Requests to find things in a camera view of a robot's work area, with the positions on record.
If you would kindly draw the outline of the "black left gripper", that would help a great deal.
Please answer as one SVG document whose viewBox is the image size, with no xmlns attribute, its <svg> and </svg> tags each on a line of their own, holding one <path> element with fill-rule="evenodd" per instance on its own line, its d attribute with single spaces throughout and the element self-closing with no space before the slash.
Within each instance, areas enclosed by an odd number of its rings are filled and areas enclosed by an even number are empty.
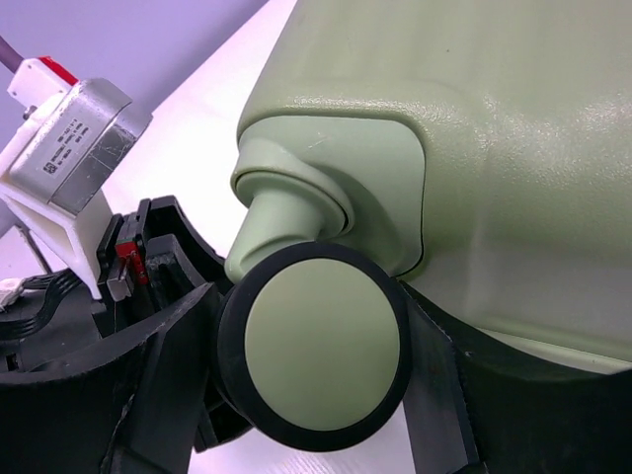
<svg viewBox="0 0 632 474">
<path fill-rule="evenodd" d="M 100 297 L 88 305 L 105 338 L 167 308 L 207 282 L 225 295 L 232 283 L 224 259 L 203 240 L 173 196 L 144 199 L 113 216 L 96 250 Z M 83 285 L 66 269 L 1 282 L 1 341 L 33 336 Z"/>
</svg>

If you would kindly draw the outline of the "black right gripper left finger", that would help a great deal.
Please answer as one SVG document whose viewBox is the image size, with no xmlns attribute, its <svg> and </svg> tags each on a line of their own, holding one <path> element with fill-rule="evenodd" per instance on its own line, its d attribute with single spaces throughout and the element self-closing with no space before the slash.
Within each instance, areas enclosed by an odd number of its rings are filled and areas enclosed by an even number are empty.
<svg viewBox="0 0 632 474">
<path fill-rule="evenodd" d="M 206 283 L 47 370 L 3 369 L 2 472 L 187 472 L 218 303 Z"/>
</svg>

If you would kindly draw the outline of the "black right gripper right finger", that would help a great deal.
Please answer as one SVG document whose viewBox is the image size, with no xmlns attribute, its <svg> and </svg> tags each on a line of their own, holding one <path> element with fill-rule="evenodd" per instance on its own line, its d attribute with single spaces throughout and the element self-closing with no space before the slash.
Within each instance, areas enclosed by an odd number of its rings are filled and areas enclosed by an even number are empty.
<svg viewBox="0 0 632 474">
<path fill-rule="evenodd" d="M 514 349 L 408 284 L 404 411 L 419 473 L 628 473 L 631 372 L 572 368 Z"/>
</svg>

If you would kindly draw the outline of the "green hard-shell suitcase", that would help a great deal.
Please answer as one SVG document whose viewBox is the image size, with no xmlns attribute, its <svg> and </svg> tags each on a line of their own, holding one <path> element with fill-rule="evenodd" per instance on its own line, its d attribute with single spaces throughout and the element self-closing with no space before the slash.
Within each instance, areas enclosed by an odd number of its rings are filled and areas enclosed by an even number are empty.
<svg viewBox="0 0 632 474">
<path fill-rule="evenodd" d="M 329 451 L 412 373 L 408 284 L 532 356 L 631 372 L 631 5 L 299 1 L 238 126 L 217 331 L 258 430 Z"/>
</svg>

